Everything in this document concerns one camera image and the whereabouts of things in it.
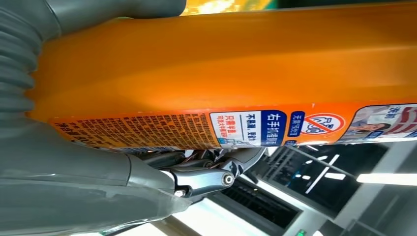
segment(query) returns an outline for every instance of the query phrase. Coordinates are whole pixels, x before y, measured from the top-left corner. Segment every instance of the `circular warning icon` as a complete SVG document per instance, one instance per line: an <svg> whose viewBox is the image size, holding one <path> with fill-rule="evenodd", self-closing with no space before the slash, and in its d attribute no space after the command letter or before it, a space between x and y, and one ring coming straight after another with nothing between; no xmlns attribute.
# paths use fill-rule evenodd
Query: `circular warning icon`
<svg viewBox="0 0 417 236"><path fill-rule="evenodd" d="M339 115L319 113L304 118L302 134L329 134L339 131L345 125L345 119Z"/></svg>

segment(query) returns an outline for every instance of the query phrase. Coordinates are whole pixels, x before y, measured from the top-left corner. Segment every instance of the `screw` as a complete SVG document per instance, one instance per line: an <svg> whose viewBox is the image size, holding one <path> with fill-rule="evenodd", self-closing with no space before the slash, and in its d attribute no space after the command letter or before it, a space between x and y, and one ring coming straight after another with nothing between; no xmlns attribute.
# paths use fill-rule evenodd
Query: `screw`
<svg viewBox="0 0 417 236"><path fill-rule="evenodd" d="M177 190L174 192L174 196L182 198L185 196L185 190Z"/></svg>
<svg viewBox="0 0 417 236"><path fill-rule="evenodd" d="M223 185L224 186L230 186L233 184L233 181L235 180L235 178L233 177L232 174L230 173L226 173L223 176Z"/></svg>

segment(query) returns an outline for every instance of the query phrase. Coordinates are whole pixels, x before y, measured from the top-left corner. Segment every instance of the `printed label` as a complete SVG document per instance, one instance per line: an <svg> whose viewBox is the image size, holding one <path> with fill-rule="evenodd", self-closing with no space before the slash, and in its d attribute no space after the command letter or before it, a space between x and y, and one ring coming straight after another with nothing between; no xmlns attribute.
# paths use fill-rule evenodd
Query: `printed label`
<svg viewBox="0 0 417 236"><path fill-rule="evenodd" d="M417 138L417 104L360 109L338 143L395 142Z"/></svg>
<svg viewBox="0 0 417 236"><path fill-rule="evenodd" d="M282 111L211 113L211 123L222 148L281 145L287 116Z"/></svg>
<svg viewBox="0 0 417 236"><path fill-rule="evenodd" d="M345 120L335 114L314 114L305 118L302 126L303 134L328 134L340 130Z"/></svg>
<svg viewBox="0 0 417 236"><path fill-rule="evenodd" d="M417 139L417 105L304 104L53 118L70 141L116 152Z"/></svg>

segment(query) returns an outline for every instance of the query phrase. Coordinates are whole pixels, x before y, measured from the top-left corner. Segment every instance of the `plastic bottle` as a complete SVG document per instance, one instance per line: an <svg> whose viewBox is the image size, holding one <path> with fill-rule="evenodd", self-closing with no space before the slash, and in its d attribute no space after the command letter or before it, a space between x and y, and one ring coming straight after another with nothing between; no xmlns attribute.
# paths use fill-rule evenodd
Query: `plastic bottle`
<svg viewBox="0 0 417 236"><path fill-rule="evenodd" d="M28 116L110 150L417 137L417 4L122 20L49 43Z"/></svg>

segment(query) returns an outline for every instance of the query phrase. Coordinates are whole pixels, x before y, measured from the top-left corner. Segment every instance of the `fluorescent light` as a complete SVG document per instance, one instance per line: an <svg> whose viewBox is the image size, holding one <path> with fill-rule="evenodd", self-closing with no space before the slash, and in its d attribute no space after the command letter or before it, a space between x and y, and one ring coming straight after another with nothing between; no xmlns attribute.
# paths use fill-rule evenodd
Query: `fluorescent light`
<svg viewBox="0 0 417 236"><path fill-rule="evenodd" d="M336 160L339 158L339 156L340 156L339 154L336 154L332 158L332 160L329 162L329 165L333 165L336 162ZM325 169L320 173L320 175L317 177L317 179L307 189L307 191L305 192L306 194L311 192L311 190L314 188L314 186L316 186L316 184L323 178L323 176L327 173L328 170L329 170L329 167L325 167Z"/></svg>
<svg viewBox="0 0 417 236"><path fill-rule="evenodd" d="M338 179L338 180L344 180L346 175L345 174L339 174L339 173L326 173L326 178L332 178L332 179Z"/></svg>
<svg viewBox="0 0 417 236"><path fill-rule="evenodd" d="M320 231L316 231L313 236L324 236Z"/></svg>
<svg viewBox="0 0 417 236"><path fill-rule="evenodd" d="M327 159L327 156L321 156L321 157L319 157L319 158L317 158L317 159L319 159L319 160L323 161L323 160L326 160L326 159Z"/></svg>
<svg viewBox="0 0 417 236"><path fill-rule="evenodd" d="M318 149L317 149L317 148L312 147L312 146L310 146L310 145L306 145L306 147L308 147L308 148L309 148L309 149L311 149L311 150L318 151Z"/></svg>
<svg viewBox="0 0 417 236"><path fill-rule="evenodd" d="M417 174L362 174L357 181L360 183L381 183L417 186Z"/></svg>

